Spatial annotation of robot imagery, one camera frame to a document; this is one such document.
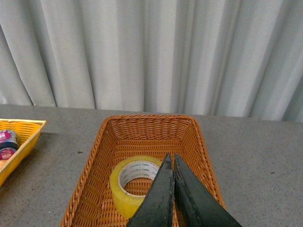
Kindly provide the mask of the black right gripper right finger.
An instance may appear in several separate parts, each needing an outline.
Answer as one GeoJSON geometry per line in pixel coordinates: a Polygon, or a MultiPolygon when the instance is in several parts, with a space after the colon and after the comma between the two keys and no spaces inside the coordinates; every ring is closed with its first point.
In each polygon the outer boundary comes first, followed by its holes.
{"type": "Polygon", "coordinates": [[[175,201],[188,227],[240,227],[179,154],[174,156],[175,201]]]}

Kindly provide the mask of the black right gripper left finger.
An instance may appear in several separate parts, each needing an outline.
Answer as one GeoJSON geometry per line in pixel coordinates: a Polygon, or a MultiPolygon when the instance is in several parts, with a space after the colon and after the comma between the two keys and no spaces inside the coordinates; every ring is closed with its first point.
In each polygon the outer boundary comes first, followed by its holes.
{"type": "Polygon", "coordinates": [[[170,227],[173,223],[175,177],[171,155],[164,157],[148,193],[128,227],[170,227]]]}

